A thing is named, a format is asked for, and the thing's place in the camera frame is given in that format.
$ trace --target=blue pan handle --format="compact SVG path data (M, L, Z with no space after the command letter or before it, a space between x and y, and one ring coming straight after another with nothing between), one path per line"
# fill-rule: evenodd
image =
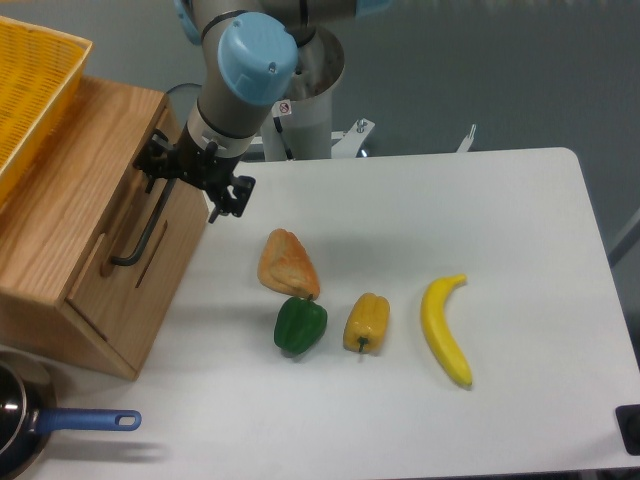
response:
M46 435L55 430L131 432L142 423L142 415L135 410L51 408L40 410L34 422L33 431L39 435Z

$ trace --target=plastic basket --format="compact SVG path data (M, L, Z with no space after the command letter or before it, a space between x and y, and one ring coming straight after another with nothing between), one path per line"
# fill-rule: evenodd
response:
M71 103L92 48L0 16L0 207Z

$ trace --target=yellow banana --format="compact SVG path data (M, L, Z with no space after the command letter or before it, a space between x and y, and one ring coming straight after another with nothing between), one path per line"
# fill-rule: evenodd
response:
M432 282L422 297L420 316L427 343L444 371L458 385L469 388L472 383L471 368L451 335L444 315L444 305L451 291L466 281L467 276L460 274Z

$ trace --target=wooden box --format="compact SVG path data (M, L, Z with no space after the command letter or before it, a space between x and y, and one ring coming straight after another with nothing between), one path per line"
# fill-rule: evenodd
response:
M180 127L161 92L82 79L61 125L0 211L0 343L135 379L206 225L202 192L177 182L140 260L166 183L132 162L154 128Z

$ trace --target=pepper stem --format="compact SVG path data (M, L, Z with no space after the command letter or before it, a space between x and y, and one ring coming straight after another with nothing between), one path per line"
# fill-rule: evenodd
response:
M369 343L369 339L360 337L358 338L358 343L360 344L360 350L358 350L358 353L362 353L364 351L364 346Z

